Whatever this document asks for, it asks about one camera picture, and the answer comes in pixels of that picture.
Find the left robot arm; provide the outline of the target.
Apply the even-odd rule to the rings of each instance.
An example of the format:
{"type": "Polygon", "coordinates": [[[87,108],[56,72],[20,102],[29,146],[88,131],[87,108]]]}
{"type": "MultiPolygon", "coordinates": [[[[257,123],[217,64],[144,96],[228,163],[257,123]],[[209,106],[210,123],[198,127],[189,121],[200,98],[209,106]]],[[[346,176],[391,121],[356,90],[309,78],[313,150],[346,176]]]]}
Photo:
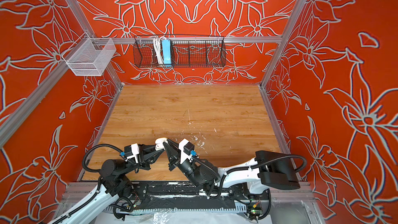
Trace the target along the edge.
{"type": "Polygon", "coordinates": [[[138,195],[132,182],[126,175],[132,171],[150,170],[164,152],[163,145],[133,144],[124,150],[110,144],[93,146],[85,154],[82,165],[88,172],[99,173],[97,185],[82,200],[76,203],[65,213],[52,220],[51,224],[88,224],[103,212],[112,207],[116,217],[123,218],[134,210],[138,195]],[[120,159],[106,160],[100,169],[91,169],[87,166],[88,155],[97,148],[109,147],[116,150],[120,159]]]}

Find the white earbud charging case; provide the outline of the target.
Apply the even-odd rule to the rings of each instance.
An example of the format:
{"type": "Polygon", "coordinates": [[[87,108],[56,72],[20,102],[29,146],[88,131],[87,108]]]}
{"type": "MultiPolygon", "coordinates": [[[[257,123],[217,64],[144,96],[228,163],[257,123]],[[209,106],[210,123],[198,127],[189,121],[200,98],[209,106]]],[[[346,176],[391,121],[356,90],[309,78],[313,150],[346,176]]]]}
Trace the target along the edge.
{"type": "Polygon", "coordinates": [[[155,150],[165,150],[164,143],[168,143],[168,138],[158,138],[155,140],[155,150]]]}

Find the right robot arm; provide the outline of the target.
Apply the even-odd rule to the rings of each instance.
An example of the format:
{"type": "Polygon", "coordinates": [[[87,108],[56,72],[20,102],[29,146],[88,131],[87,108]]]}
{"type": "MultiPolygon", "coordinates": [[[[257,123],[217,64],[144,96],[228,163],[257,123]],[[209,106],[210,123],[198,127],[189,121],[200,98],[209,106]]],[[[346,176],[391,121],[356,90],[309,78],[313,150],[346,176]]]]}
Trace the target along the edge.
{"type": "Polygon", "coordinates": [[[271,188],[296,190],[300,188],[297,173],[302,171],[307,160],[301,155],[260,150],[251,160],[231,167],[216,167],[201,159],[195,146],[187,139],[176,143],[167,138],[155,141],[156,150],[165,150],[169,169],[178,168],[189,182],[202,186],[207,197],[217,199],[224,189],[246,184],[252,195],[260,195],[271,188]]]}

